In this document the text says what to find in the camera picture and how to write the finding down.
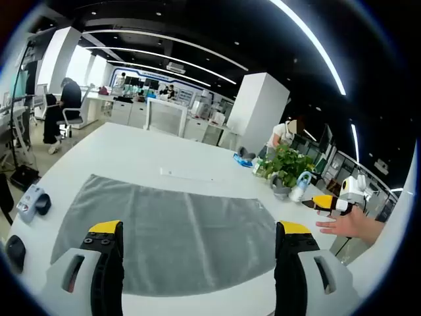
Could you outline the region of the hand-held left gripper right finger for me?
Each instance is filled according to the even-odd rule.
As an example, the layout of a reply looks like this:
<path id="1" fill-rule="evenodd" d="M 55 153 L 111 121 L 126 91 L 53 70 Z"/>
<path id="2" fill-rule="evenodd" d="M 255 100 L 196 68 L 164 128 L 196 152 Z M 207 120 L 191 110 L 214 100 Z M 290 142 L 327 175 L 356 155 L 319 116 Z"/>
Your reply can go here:
<path id="1" fill-rule="evenodd" d="M 276 223 L 275 258 L 275 315 L 352 315 L 358 308 L 351 272 L 305 226 Z"/>

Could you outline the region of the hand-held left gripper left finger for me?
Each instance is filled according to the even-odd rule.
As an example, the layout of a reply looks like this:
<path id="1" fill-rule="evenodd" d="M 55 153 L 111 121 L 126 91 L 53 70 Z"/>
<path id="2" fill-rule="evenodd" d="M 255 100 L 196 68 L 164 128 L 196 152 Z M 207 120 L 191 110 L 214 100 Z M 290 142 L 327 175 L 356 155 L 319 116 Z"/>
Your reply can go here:
<path id="1" fill-rule="evenodd" d="M 47 270 L 41 291 L 50 315 L 122 315 L 123 222 L 91 227 Z"/>

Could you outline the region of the person's right hand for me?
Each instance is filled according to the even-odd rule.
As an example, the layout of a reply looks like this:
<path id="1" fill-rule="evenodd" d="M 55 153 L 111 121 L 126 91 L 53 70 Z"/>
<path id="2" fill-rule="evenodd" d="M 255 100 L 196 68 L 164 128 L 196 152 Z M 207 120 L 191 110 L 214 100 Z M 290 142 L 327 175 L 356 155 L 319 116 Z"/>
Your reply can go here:
<path id="1" fill-rule="evenodd" d="M 373 218 L 367 217 L 360 207 L 354 205 L 350 213 L 344 216 L 329 216 L 330 222 L 316 222 L 321 233 L 338 236 L 359 238 L 367 244 L 373 244 L 384 224 Z"/>

